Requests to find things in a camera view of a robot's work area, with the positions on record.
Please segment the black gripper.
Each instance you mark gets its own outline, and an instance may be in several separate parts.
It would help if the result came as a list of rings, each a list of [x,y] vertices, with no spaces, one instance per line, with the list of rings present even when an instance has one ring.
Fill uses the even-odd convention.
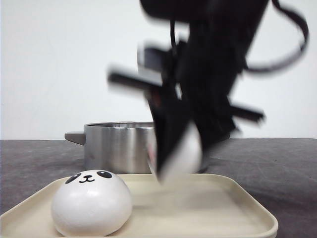
[[[201,82],[194,83],[193,86],[181,85],[183,98],[177,96],[176,85],[178,82],[173,75],[173,67],[176,65],[176,57],[173,57],[173,65],[163,73],[142,70],[138,75],[134,75],[113,69],[107,77],[111,84],[120,84],[145,92],[154,120],[160,166],[168,153],[176,146],[185,127],[191,121],[194,123],[193,147],[195,155],[200,159],[208,156],[214,148],[221,146],[236,129],[233,116],[194,116],[192,119],[189,104],[198,103],[199,108],[204,112],[215,110],[216,107],[213,104],[212,96],[204,89]]]

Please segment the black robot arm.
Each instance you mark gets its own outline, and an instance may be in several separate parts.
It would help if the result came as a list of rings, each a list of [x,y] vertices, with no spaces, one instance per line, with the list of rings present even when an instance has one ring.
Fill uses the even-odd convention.
[[[154,121],[148,145],[158,181],[197,172],[203,157],[230,137],[234,117],[263,113],[234,106],[229,93],[246,70],[246,54],[267,6],[265,0],[143,0],[153,18],[170,23],[171,47],[143,49],[139,64],[158,71],[161,85],[112,71],[110,83],[143,90]]]

